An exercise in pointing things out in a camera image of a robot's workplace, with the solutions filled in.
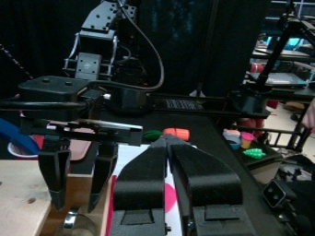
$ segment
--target black cable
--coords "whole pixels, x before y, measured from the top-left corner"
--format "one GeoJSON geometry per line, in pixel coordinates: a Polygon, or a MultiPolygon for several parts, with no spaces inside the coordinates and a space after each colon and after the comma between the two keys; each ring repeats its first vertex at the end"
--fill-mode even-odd
{"type": "Polygon", "coordinates": [[[37,110],[81,110],[86,109],[86,102],[31,102],[0,101],[0,111],[37,111],[37,110]]]}
{"type": "Polygon", "coordinates": [[[110,87],[116,87],[116,88],[125,88],[125,89],[138,89],[138,90],[144,90],[146,92],[150,92],[156,89],[158,89],[162,84],[164,84],[164,66],[162,66],[162,60],[161,60],[161,57],[160,57],[160,54],[157,53],[157,50],[154,49],[153,45],[152,45],[152,42],[149,41],[146,35],[144,34],[144,32],[141,31],[141,29],[136,26],[136,24],[133,23],[125,9],[124,9],[124,5],[121,4],[120,0],[117,0],[117,4],[120,6],[120,9],[121,9],[121,12],[125,16],[125,18],[129,20],[130,24],[133,25],[133,28],[136,29],[136,31],[140,33],[140,35],[142,36],[144,40],[146,41],[146,43],[149,44],[149,47],[150,49],[153,50],[154,54],[156,54],[156,57],[157,57],[157,61],[158,61],[158,66],[160,66],[160,80],[158,80],[158,83],[152,86],[152,87],[138,87],[138,86],[132,86],[132,85],[125,85],[125,84],[118,84],[116,82],[109,82],[108,81],[92,81],[90,82],[90,85],[92,84],[96,84],[96,85],[106,85],[106,86],[110,86],[110,87]]]}

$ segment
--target wooden table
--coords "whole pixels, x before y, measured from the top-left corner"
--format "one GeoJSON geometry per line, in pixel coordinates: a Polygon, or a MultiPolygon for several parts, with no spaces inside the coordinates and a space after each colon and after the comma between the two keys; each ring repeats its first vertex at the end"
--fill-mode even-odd
{"type": "Polygon", "coordinates": [[[105,235],[109,204],[105,199],[110,193],[110,184],[102,191],[94,210],[86,213],[89,177],[67,176],[65,206],[61,211],[55,211],[50,206],[50,196],[37,161],[0,160],[0,235],[54,235],[70,207],[81,207],[81,212],[96,225],[96,235],[105,235]]]}

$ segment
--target green object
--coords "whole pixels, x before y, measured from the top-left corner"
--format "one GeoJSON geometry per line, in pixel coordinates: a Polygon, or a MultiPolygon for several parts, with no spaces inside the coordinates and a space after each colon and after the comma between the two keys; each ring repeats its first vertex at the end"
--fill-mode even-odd
{"type": "Polygon", "coordinates": [[[261,157],[265,156],[265,153],[261,152],[258,148],[250,148],[242,152],[248,157],[253,159],[260,159],[261,157]]]}
{"type": "Polygon", "coordinates": [[[160,138],[160,136],[162,135],[162,132],[160,130],[148,130],[144,134],[142,137],[146,140],[154,141],[160,138]]]}

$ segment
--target black curtain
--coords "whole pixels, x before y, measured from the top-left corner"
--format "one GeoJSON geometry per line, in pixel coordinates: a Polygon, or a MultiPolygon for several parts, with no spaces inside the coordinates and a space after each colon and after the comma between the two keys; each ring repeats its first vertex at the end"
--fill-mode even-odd
{"type": "MultiPolygon", "coordinates": [[[[33,77],[63,76],[61,67],[74,33],[98,3],[100,0],[0,1],[0,44],[33,77]]],[[[268,3],[269,0],[141,1],[138,26],[165,65],[161,92],[186,94],[197,81],[202,81],[205,94],[216,96],[225,95],[237,86],[268,3]],[[213,22],[210,37],[209,21],[213,22]]],[[[138,44],[153,84],[158,79],[156,59],[141,39],[138,44]]],[[[0,98],[11,96],[18,83],[26,79],[0,52],[0,98]]]]}

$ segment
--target barcode label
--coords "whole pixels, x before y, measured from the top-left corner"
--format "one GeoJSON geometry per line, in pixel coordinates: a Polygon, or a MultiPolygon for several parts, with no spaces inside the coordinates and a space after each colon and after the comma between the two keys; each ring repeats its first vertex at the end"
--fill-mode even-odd
{"type": "Polygon", "coordinates": [[[181,110],[197,110],[198,107],[189,100],[165,100],[166,108],[181,110]]]}

